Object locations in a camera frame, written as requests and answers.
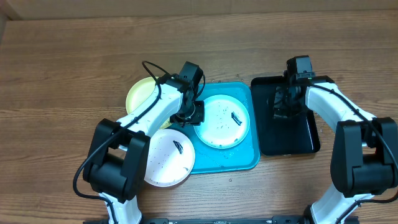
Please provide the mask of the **light blue plate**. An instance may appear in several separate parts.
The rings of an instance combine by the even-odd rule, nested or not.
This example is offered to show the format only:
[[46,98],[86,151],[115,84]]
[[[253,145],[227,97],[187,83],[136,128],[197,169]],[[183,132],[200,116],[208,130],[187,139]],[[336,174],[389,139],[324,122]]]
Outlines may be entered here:
[[[236,98],[228,95],[214,95],[204,100],[205,120],[195,126],[197,136],[207,146],[228,149],[244,140],[250,129],[248,109]],[[238,126],[231,113],[239,117]]]

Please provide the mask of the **dark green sponge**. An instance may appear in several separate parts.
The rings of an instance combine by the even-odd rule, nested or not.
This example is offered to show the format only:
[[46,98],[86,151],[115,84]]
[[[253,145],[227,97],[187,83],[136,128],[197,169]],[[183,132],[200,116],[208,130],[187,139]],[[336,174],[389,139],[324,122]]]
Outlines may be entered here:
[[274,95],[274,117],[284,118],[286,117],[285,105],[284,105],[284,91],[281,87],[277,87]]

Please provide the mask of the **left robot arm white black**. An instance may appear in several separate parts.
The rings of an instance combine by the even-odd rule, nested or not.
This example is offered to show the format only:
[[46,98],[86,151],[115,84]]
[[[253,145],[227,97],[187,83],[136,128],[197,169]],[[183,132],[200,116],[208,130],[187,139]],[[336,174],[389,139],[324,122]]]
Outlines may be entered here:
[[204,103],[197,99],[203,80],[203,70],[185,62],[180,73],[154,78],[154,91],[132,113],[97,124],[72,186],[77,196],[105,203],[103,223],[141,223],[136,196],[144,183],[150,139],[168,119],[181,127],[203,122]]

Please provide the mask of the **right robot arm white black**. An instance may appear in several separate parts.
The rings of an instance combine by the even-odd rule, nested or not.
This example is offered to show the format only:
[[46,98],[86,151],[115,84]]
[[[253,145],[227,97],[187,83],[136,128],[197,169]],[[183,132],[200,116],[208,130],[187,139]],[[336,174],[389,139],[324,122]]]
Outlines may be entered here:
[[322,198],[306,208],[305,223],[344,223],[364,203],[397,187],[397,123],[377,118],[349,100],[328,76],[316,76],[309,56],[288,59],[285,83],[276,88],[276,118],[316,112],[335,133],[330,164],[332,184]]

